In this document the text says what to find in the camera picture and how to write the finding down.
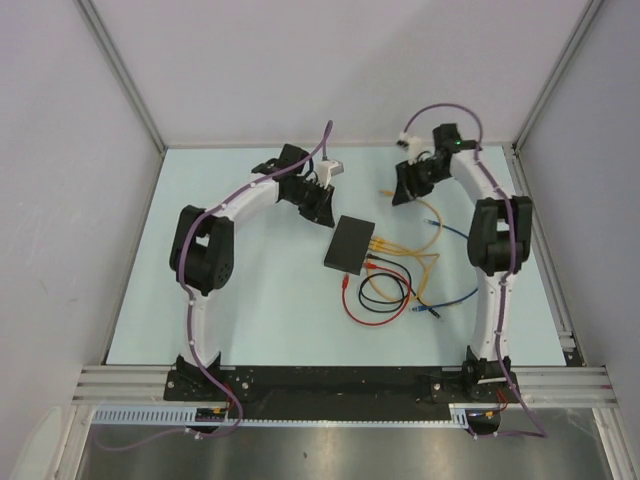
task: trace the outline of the white wall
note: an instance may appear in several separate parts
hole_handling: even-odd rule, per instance
[[[588,1],[95,3],[177,146],[312,143],[327,118],[334,142],[393,142],[438,101],[467,104],[486,140],[510,142]]]
[[[591,364],[640,445],[640,2],[607,2],[523,150]]]
[[[70,0],[0,5],[0,478],[98,360],[160,163]]]

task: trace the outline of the yellow cable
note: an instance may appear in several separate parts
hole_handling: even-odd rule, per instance
[[[393,192],[390,192],[389,190],[381,190],[381,192],[383,195],[386,196],[391,196],[393,195]],[[433,214],[436,216],[436,218],[438,219],[438,223],[440,224],[438,226],[438,231],[434,234],[434,236],[431,238],[431,240],[429,242],[427,242],[427,244],[425,246],[423,246],[422,248],[416,249],[416,250],[411,250],[410,248],[407,248],[403,245],[400,245],[398,243],[395,242],[390,242],[384,238],[381,237],[373,237],[371,239],[371,242],[369,243],[369,249],[374,251],[374,252],[378,252],[378,253],[383,253],[386,255],[394,255],[394,256],[403,256],[403,257],[412,257],[414,259],[416,259],[418,261],[418,263],[420,264],[420,266],[423,269],[423,275],[422,278],[420,280],[420,285],[418,286],[418,289],[416,290],[416,295],[412,296],[412,299],[417,298],[418,300],[420,300],[420,302],[422,302],[425,305],[428,305],[428,303],[424,300],[424,298],[422,297],[425,289],[427,288],[427,284],[429,282],[429,274],[431,273],[431,270],[433,269],[433,267],[435,266],[436,262],[438,261],[438,258],[440,257],[439,254],[437,253],[423,253],[425,250],[427,250],[429,247],[431,247],[437,240],[438,237],[440,236],[440,234],[442,233],[443,230],[443,225],[444,225],[444,221],[442,219],[442,216],[440,215],[440,212],[438,212],[438,210],[435,209],[435,207],[433,207],[432,205],[430,205],[428,202],[421,200],[421,199],[417,199],[418,202],[422,203],[424,206],[426,206],[429,210],[431,210],[433,212]],[[424,262],[424,258],[426,257],[430,257],[432,258],[431,262],[427,265]],[[369,269],[367,269],[367,275],[371,275],[371,272]],[[386,293],[384,293],[382,290],[380,290],[380,288],[378,287],[378,285],[375,283],[375,281],[373,279],[370,280],[371,286],[373,287],[373,289],[384,299],[388,300],[388,301],[397,301],[399,299],[397,298],[392,298],[389,295],[387,295]]]

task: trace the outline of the black mounting plate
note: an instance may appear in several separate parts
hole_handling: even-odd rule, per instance
[[[460,372],[440,367],[212,366],[253,420],[394,422],[450,420],[449,403],[496,403],[495,388],[465,393]],[[509,401],[513,397],[503,393]],[[164,399],[225,402],[226,395],[193,371],[171,370]]]

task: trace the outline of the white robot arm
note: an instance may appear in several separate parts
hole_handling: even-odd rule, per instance
[[[193,290],[193,298],[189,300],[192,309],[191,338],[187,328],[180,352],[187,363],[197,365],[193,357],[194,350],[205,367],[219,358],[217,325],[208,318],[207,304],[216,296],[216,290],[224,287],[233,272],[234,238],[240,226],[280,200],[297,205],[300,214],[314,223],[334,226],[331,209],[333,186],[330,181],[332,176],[343,172],[340,162],[327,159],[319,162],[314,170],[317,175],[315,180],[308,180],[308,175],[301,175],[303,167],[300,167],[287,175],[258,181],[264,175],[290,167],[308,155],[299,147],[285,145],[278,159],[260,164],[252,170],[250,188],[228,204],[222,204],[216,215],[203,220],[196,229],[195,237],[202,240],[198,242],[196,238],[192,239],[184,266],[185,283]],[[207,210],[193,206],[187,206],[182,210],[169,262],[174,271],[178,271],[178,262],[188,230]],[[203,245],[207,237],[208,244]]]
[[[435,153],[424,158],[422,139],[406,133],[400,135],[398,145],[408,151],[410,158],[396,165],[398,184],[393,204],[427,195],[436,183],[453,177],[476,205],[467,251],[471,264],[476,267],[478,309],[465,364],[473,371],[473,383],[503,382],[499,357],[509,368],[509,303],[517,273],[529,256],[532,203],[528,197],[517,197],[511,189],[497,184],[482,161],[483,152],[476,152],[475,141],[463,141],[455,124],[440,125],[434,129],[433,136]],[[500,221],[507,220],[505,197],[514,213],[514,225],[509,228],[514,230],[516,238],[516,264],[509,275],[505,275],[510,269],[512,253],[509,231],[498,228]],[[501,297],[504,305],[500,326]],[[499,352],[496,337],[500,339]]]

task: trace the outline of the metal floor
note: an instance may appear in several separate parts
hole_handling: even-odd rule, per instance
[[[181,434],[108,453],[89,440],[79,480],[611,479],[591,410],[537,410],[549,439],[473,439],[463,430],[415,428],[244,428],[222,439]],[[502,429],[528,429],[524,413]],[[157,427],[94,426],[120,446]]]

